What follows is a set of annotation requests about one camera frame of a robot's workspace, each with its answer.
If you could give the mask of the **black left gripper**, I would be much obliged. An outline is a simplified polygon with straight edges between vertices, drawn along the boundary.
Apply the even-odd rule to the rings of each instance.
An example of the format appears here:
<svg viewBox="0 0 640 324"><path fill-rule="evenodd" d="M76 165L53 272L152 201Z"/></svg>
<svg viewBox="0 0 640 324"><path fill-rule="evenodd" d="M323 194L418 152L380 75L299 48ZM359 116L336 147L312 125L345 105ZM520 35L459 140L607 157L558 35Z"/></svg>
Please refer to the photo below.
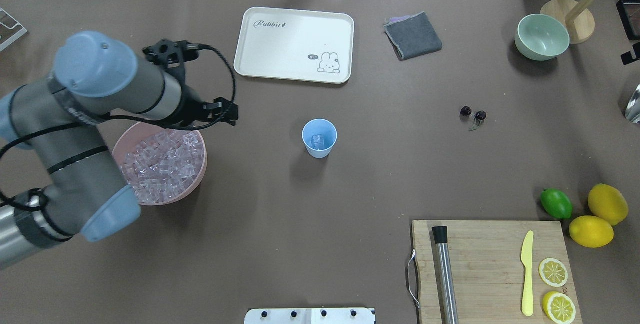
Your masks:
<svg viewBox="0 0 640 324"><path fill-rule="evenodd" d="M214 101L199 98L197 92L186 84L186 62L199 58L201 51L212 51L224 62L231 76L231 98L218 97ZM226 57L209 44L190 43L186 40L172 41L162 39L156 44L142 49L147 62L160 67L163 74L177 80L181 91L176 109L162 119L149 119L162 128L173 130L205 130L218 122L235 126L239 119L237 94L237 78Z"/></svg>

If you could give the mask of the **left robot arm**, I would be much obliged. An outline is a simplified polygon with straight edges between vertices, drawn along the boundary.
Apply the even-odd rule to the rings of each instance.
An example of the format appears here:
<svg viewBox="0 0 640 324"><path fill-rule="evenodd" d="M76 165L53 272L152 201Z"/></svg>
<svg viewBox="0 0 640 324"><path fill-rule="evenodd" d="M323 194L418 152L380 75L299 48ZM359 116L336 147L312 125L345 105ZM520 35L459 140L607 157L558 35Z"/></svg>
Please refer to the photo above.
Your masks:
<svg viewBox="0 0 640 324"><path fill-rule="evenodd" d="M135 190L98 130L108 121L140 122L165 130L235 126L230 99L202 100L186 84L185 64L201 51L222 59L237 90L233 67L208 44L162 39L135 53L97 31L69 37L47 76L1 99L1 155L34 150L51 184L15 196L1 194L1 268L82 235L98 242L139 219Z"/></svg>

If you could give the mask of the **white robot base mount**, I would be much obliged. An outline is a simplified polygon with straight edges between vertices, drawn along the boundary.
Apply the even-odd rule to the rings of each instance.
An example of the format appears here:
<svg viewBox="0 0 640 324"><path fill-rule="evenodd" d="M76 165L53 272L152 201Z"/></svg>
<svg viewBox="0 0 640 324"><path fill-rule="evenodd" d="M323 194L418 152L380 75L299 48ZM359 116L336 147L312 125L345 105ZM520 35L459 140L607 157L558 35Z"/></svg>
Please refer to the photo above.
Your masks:
<svg viewBox="0 0 640 324"><path fill-rule="evenodd" d="M374 308L254 308L247 311L245 324L375 324Z"/></svg>

